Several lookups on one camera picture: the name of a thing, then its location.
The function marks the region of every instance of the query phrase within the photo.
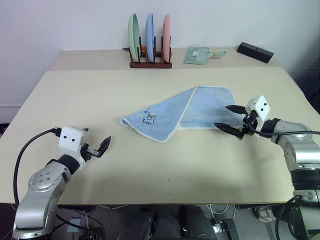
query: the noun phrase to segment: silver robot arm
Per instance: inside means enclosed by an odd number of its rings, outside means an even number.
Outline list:
[[[12,239],[49,239],[53,231],[58,200],[65,191],[71,175],[82,169],[91,156],[101,157],[111,137],[106,138],[98,150],[84,143],[88,129],[64,127],[59,134],[61,157],[52,159],[28,181],[28,190],[19,204],[12,231]]]
[[[217,128],[240,140],[245,134],[270,138],[283,149],[294,187],[296,204],[290,210],[294,235],[298,240],[309,240],[312,231],[320,231],[320,147],[313,141],[311,129],[302,123],[277,118],[267,120],[270,107],[262,95],[252,98],[245,107],[229,105],[226,108],[245,115],[243,128],[215,122]]]

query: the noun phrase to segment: blue towel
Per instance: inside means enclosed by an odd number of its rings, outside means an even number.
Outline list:
[[[178,129],[215,129],[214,123],[241,126],[243,116],[225,108],[234,104],[229,88],[197,86],[125,116],[120,122],[148,139],[165,143]]]

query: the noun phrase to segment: pink plate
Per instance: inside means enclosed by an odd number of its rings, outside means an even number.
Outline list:
[[[170,13],[163,20],[163,58],[168,63],[170,58]]]

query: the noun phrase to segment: black box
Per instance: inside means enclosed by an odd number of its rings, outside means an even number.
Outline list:
[[[237,50],[238,53],[244,54],[248,57],[257,59],[261,62],[268,63],[271,57],[274,55],[273,52],[264,50],[260,47],[250,45],[248,43],[242,42]]]

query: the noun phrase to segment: table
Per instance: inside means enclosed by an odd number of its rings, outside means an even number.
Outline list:
[[[108,69],[108,57],[106,64],[101,63],[108,53],[113,60],[117,56],[122,69]],[[219,66],[218,59],[208,63],[211,67],[182,64],[183,54],[178,59],[173,52],[173,69],[129,69],[123,51],[118,55],[113,51],[62,53],[0,139],[0,202],[14,201],[13,171],[22,146],[55,126],[89,128],[86,142],[92,147],[112,137],[102,158],[93,157],[72,176],[61,204],[287,201],[293,192],[291,177],[282,149],[269,139],[245,136],[239,141],[219,130],[178,130],[167,143],[157,143],[120,124],[121,117],[189,88],[214,85],[230,88],[238,105],[264,95],[271,107],[270,119],[301,122],[319,130],[319,114],[275,59],[269,65],[232,49],[228,54],[236,60],[219,59],[225,66]],[[94,67],[96,60],[100,65]],[[319,135],[313,139],[320,145]],[[59,157],[58,141],[47,134],[25,151],[18,175],[20,199],[29,177]]]

